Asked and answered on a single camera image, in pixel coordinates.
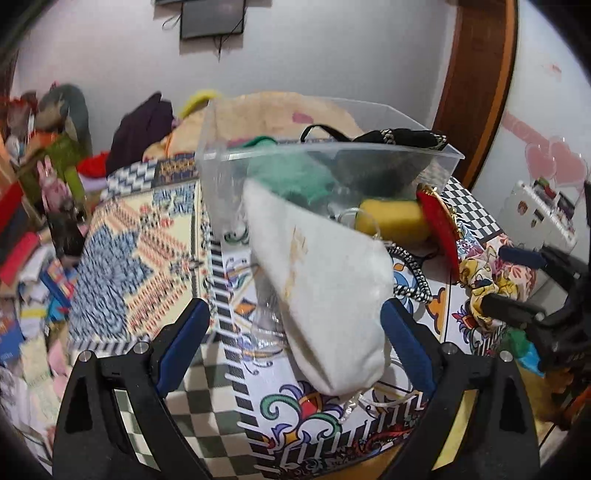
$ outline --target green cloth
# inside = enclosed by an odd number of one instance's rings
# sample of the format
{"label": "green cloth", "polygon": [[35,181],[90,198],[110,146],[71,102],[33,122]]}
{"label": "green cloth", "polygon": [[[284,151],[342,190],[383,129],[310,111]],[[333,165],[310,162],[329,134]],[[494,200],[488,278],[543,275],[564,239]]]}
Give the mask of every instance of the green cloth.
{"label": "green cloth", "polygon": [[[242,147],[267,148],[276,145],[271,137],[256,137]],[[247,176],[304,208],[328,197],[336,184],[330,170],[305,151],[256,155],[248,161]]]}
{"label": "green cloth", "polygon": [[58,178],[64,180],[66,183],[65,173],[68,167],[75,167],[84,158],[78,142],[72,140],[66,134],[60,135],[55,142],[35,155],[29,164],[24,167],[24,171],[19,172],[18,175],[22,189],[32,204],[41,200],[37,162],[43,160],[45,155],[49,155]]}

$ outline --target black and white cord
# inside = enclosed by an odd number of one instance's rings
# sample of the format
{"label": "black and white cord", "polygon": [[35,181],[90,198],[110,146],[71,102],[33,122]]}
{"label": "black and white cord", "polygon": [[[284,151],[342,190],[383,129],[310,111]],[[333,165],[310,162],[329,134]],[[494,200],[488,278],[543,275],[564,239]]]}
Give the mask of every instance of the black and white cord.
{"label": "black and white cord", "polygon": [[429,283],[412,254],[396,244],[386,245],[386,250],[388,250],[390,257],[403,260],[417,280],[417,286],[413,288],[407,287],[406,285],[395,285],[394,296],[407,297],[419,303],[431,302],[433,299],[431,288],[429,288]]}

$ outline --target red fabric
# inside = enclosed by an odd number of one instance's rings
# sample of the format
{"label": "red fabric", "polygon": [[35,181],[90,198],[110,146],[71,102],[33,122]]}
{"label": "red fabric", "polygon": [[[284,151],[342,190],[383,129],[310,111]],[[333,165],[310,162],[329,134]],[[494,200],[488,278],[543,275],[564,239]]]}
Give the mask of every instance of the red fabric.
{"label": "red fabric", "polygon": [[8,224],[18,205],[21,203],[22,188],[17,181],[10,185],[6,193],[0,199],[0,232]]}
{"label": "red fabric", "polygon": [[452,282],[455,283],[460,279],[460,261],[457,257],[456,234],[450,225],[447,213],[443,211],[441,203],[427,193],[417,192],[417,199],[431,228],[431,233],[436,237],[452,269]]}
{"label": "red fabric", "polygon": [[77,166],[78,173],[91,179],[104,179],[107,176],[106,159],[109,152],[101,152],[95,157],[82,160]]}
{"label": "red fabric", "polygon": [[12,285],[17,274],[38,246],[39,237],[32,232],[25,233],[0,268],[0,280],[6,285]]}

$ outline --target pink bunny toy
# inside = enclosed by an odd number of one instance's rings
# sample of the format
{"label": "pink bunny toy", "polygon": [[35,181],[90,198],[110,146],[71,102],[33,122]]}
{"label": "pink bunny toy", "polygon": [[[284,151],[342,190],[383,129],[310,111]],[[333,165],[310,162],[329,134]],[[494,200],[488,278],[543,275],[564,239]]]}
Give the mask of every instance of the pink bunny toy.
{"label": "pink bunny toy", "polygon": [[72,196],[70,189],[62,179],[57,178],[57,173],[51,165],[49,156],[45,156],[45,166],[41,160],[37,162],[37,170],[45,211],[59,212],[62,202]]}

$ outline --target book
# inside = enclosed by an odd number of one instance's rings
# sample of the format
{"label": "book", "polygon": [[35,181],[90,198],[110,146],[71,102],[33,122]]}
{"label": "book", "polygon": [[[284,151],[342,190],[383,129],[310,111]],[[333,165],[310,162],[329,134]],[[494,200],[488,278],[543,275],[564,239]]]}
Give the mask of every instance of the book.
{"label": "book", "polygon": [[19,356],[23,340],[13,299],[0,299],[0,363]]}

